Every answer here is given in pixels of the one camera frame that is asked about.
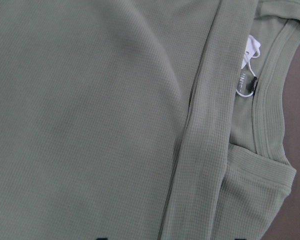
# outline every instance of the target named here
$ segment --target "hang tag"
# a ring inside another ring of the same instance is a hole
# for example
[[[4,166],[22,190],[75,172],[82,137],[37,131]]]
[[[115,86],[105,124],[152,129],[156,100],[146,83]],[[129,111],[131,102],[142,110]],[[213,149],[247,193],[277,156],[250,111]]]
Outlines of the hang tag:
[[[255,55],[257,50],[259,50],[260,46],[261,43],[258,42],[252,35],[249,35],[244,53],[246,57],[242,59],[241,69],[243,69],[247,65],[248,61],[253,57],[253,55]]]

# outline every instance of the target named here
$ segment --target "ribbed fabric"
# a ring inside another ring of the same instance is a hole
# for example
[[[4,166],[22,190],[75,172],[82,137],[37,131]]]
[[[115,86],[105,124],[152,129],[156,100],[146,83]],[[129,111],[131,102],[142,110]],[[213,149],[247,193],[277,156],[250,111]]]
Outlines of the ribbed fabric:
[[[300,0],[0,0],[0,240],[259,240],[299,43]]]

